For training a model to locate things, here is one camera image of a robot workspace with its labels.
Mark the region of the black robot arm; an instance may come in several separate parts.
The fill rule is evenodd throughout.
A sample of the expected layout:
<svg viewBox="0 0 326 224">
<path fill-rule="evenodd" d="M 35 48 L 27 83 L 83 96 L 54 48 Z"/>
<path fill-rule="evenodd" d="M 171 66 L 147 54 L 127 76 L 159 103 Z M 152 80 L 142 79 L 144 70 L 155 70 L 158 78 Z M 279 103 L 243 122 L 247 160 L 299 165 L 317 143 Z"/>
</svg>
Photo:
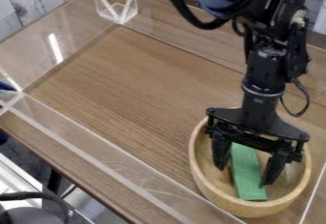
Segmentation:
<svg viewBox="0 0 326 224">
<path fill-rule="evenodd" d="M 286 85 L 298 89 L 299 76 L 307 72 L 307 8 L 305 0 L 197 0 L 214 16 L 202 21 L 183 0 L 171 0 L 179 14 L 197 28 L 214 30 L 231 23 L 245 40 L 246 75 L 243 102 L 235 109 L 209 108 L 205 133 L 211 138 L 214 165 L 225 169 L 231 145 L 238 143 L 270 154 L 261 178 L 275 182 L 287 163 L 303 158 L 310 135 L 278 116 L 285 103 Z"/>
</svg>

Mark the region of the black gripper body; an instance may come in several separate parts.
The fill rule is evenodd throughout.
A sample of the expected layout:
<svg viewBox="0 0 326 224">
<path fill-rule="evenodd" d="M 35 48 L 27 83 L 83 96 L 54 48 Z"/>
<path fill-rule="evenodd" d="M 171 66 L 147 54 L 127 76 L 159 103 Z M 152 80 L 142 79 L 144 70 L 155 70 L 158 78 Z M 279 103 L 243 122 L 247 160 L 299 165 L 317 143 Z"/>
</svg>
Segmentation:
<svg viewBox="0 0 326 224">
<path fill-rule="evenodd" d="M 277 113 L 278 103 L 285 103 L 286 90 L 259 90 L 242 87 L 243 100 L 239 108 L 207 108 L 205 133 L 225 136 L 231 143 L 239 143 L 271 155 L 278 150 L 289 151 L 289 161 L 301 162 L 303 147 L 310 135 L 283 121 Z"/>
</svg>

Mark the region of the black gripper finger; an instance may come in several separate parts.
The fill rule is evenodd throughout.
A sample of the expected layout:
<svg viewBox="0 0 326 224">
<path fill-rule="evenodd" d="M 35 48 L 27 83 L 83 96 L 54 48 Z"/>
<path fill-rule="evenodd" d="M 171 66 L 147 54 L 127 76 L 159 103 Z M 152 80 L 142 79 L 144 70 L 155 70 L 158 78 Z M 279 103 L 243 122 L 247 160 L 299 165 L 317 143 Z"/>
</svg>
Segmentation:
<svg viewBox="0 0 326 224">
<path fill-rule="evenodd" d="M 211 150 L 214 165 L 222 171 L 231 158 L 231 141 L 225 136 L 214 135 Z"/>
<path fill-rule="evenodd" d="M 269 158 L 263 175 L 262 185 L 273 185 L 277 181 L 289 161 L 289 151 L 278 150 Z"/>
</svg>

